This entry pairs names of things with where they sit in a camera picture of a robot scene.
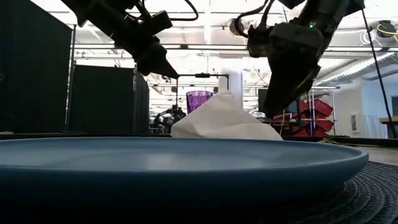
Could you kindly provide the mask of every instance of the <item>black pole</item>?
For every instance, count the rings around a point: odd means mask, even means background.
[[[72,88],[73,88],[73,73],[75,71],[75,44],[76,44],[76,28],[77,25],[73,25],[73,35],[72,35],[72,54],[70,56],[70,70],[69,70],[69,79],[68,79],[68,96],[67,96],[67,117],[66,117],[66,127],[65,130],[69,131],[70,129],[70,112],[72,108]]]
[[[298,122],[298,126],[301,129],[303,129],[303,123],[301,120],[301,106],[300,106],[300,97],[297,98],[296,100],[296,107],[297,107],[297,122]]]
[[[178,108],[178,78],[177,78],[177,89],[175,90],[175,107]]]
[[[382,91],[383,98],[384,98],[384,104],[386,106],[386,111],[387,111],[387,116],[388,116],[388,120],[389,120],[389,125],[391,126],[391,129],[392,129],[391,130],[392,131],[392,135],[393,135],[394,139],[396,139],[397,138],[397,133],[396,133],[396,129],[394,127],[394,123],[392,122],[390,109],[388,108],[386,90],[384,89],[384,84],[383,84],[383,80],[382,80],[381,73],[380,73],[380,68],[379,68],[379,62],[377,61],[377,56],[376,56],[376,52],[374,51],[371,31],[369,30],[368,21],[366,20],[365,12],[364,12],[363,9],[362,9],[362,16],[363,16],[363,21],[365,22],[366,31],[368,32],[369,42],[370,42],[371,48],[372,48],[372,53],[373,53],[373,58],[374,58],[374,65],[376,66],[377,75],[379,77],[380,87],[381,87],[381,91]]]

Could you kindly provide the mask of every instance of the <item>purple glass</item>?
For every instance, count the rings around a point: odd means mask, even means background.
[[[213,96],[209,91],[190,91],[187,93],[187,108],[188,113],[196,110],[199,106],[204,104],[210,97]]]

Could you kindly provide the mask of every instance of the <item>metal bar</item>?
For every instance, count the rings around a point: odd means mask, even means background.
[[[312,93],[312,119],[313,119],[313,133],[314,136],[317,136],[316,130],[317,130],[317,121],[315,119],[315,95],[314,95],[314,91],[311,90]]]
[[[312,119],[308,119],[308,118],[305,118],[305,119],[302,119],[302,121],[311,121]],[[337,121],[337,120],[334,120],[334,119],[317,119],[317,121]]]
[[[226,89],[229,90],[229,75],[226,77]]]
[[[303,128],[303,123],[302,118],[301,118],[301,106],[300,106],[300,97],[297,98],[296,100],[296,107],[297,107],[297,122],[298,122],[298,127],[300,128],[300,130]]]
[[[331,93],[331,105],[333,107],[333,134],[336,135],[336,108],[335,108],[335,95],[333,91],[330,91]]]
[[[179,74],[180,77],[194,77],[195,75],[198,75],[198,74]],[[221,75],[209,74],[209,76],[211,76],[211,77],[218,77],[218,76],[226,77],[229,75],[228,74],[221,74]]]
[[[178,79],[177,79],[177,89],[175,92],[175,106],[178,107]]]
[[[308,105],[308,111],[310,112],[310,118],[312,118],[312,116],[311,116],[312,110],[311,110],[310,93],[307,93],[307,105]],[[313,136],[312,136],[312,121],[310,122],[310,131],[311,131],[311,137],[313,137]]]
[[[65,118],[65,130],[70,129],[70,113],[72,108],[72,90],[73,90],[73,73],[75,72],[75,44],[76,44],[76,27],[73,25],[73,35],[72,35],[72,53],[70,56],[70,68],[69,68],[69,79],[68,79],[68,95],[67,95],[67,117]]]
[[[180,50],[243,50],[247,51],[246,45],[238,45],[238,44],[162,44],[163,47],[169,49],[180,49]],[[396,46],[384,46],[384,47],[375,47],[376,52],[398,52],[398,47]],[[90,44],[78,44],[76,49],[102,49],[102,50],[111,50],[111,49],[123,49],[121,47],[114,46],[113,44],[104,44],[104,43],[90,43]],[[370,47],[332,47],[329,46],[325,53],[345,53],[345,52],[365,52],[372,53],[372,48]]]

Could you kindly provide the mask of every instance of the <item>white napkin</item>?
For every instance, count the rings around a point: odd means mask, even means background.
[[[282,140],[274,128],[244,111],[224,91],[172,126],[173,138]]]

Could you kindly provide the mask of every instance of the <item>desk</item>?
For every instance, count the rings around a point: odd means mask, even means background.
[[[392,135],[392,129],[395,128],[396,133],[398,133],[398,116],[393,116],[392,118],[392,124],[389,123],[389,119],[388,118],[380,118],[380,122],[382,124],[386,124],[387,125],[387,130],[388,130],[388,138],[394,138],[394,136]]]

